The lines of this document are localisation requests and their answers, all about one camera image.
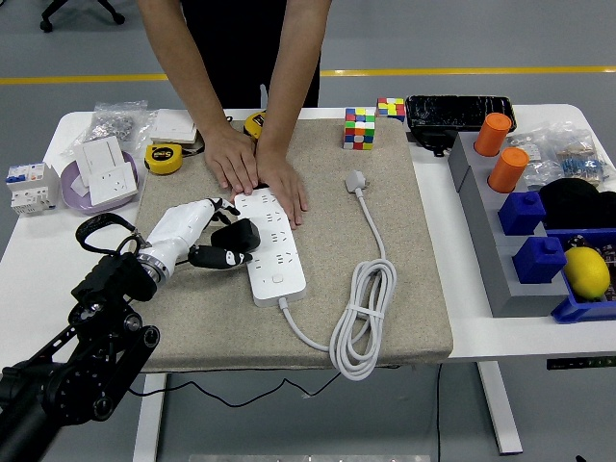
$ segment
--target purple plate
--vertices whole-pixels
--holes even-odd
[[[135,161],[131,155],[126,152],[122,151],[122,156],[124,156],[124,160],[126,162],[130,163],[131,168],[133,169],[133,175],[135,176],[135,182],[137,183],[137,186],[139,186]],[[90,200],[89,192],[82,197],[70,187],[77,176],[79,176],[79,168],[77,167],[77,161],[73,161],[68,164],[64,170],[62,170],[62,174],[60,175],[60,184],[62,186],[62,199],[64,199],[66,205],[71,209],[81,212],[82,214],[96,215],[106,210],[115,209],[127,204],[134,197],[133,195],[130,195],[114,202],[93,206]]]

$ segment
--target orange cylinder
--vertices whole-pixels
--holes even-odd
[[[499,154],[502,142],[509,129],[511,119],[505,114],[491,113],[485,117],[479,135],[475,141],[475,151],[485,157],[494,157]]]
[[[507,147],[488,177],[488,185],[497,193],[511,193],[528,165],[528,154],[519,147]]]

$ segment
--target yellow floor line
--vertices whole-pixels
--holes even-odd
[[[411,69],[322,70],[321,77],[392,77],[413,75],[579,74],[616,72],[616,65],[542,67],[421,67]]]
[[[322,70],[321,77],[395,77],[420,75],[597,74],[616,72],[616,65],[563,65],[540,67],[420,67],[391,69]],[[158,82],[165,74],[64,75],[51,77],[0,77],[0,85],[88,84]]]

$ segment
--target gray floor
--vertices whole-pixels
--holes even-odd
[[[127,18],[122,26],[94,1],[68,2],[52,16],[52,34],[38,26],[46,3],[6,0],[0,8],[0,78],[160,72],[133,1],[113,1]],[[609,0],[335,0],[322,68],[614,66],[614,22]],[[615,79],[608,73],[323,78],[321,105],[371,106],[379,96],[447,93],[568,103],[582,109],[613,155]],[[39,160],[64,114],[91,111],[100,101],[142,99],[152,109],[182,107],[167,82],[0,86],[0,171]],[[9,198],[0,190],[0,248],[16,221]],[[504,361],[501,369],[525,448],[512,460],[573,462],[578,454],[589,462],[613,460],[616,370],[547,372],[535,358]],[[187,461],[193,453],[396,452],[435,460],[436,371],[377,371],[359,384],[338,379],[310,399],[286,385],[241,409],[187,388],[167,395],[160,460]],[[171,381],[196,379],[241,402],[284,376],[316,390],[332,374],[208,372]],[[108,422],[67,428],[45,460],[131,460],[139,403],[127,396]],[[444,461],[499,458],[473,364],[443,367],[441,430]]]

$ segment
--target beige felt mat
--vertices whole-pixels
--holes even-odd
[[[347,174],[358,169],[370,181],[366,202],[398,272],[378,364],[444,360],[453,340],[404,126],[378,118],[371,151],[342,149],[343,127],[342,119],[318,119],[295,128],[288,158],[304,179],[310,211],[294,232],[307,296],[290,304],[291,314],[309,338],[328,345],[353,269],[379,257],[361,206],[345,187]],[[137,226],[147,236],[168,207],[221,195],[228,193],[203,157],[187,158],[171,175],[148,176]],[[245,267],[179,266],[154,299],[135,308],[162,334],[145,372],[332,367],[326,353],[299,340],[278,308],[254,305]]]

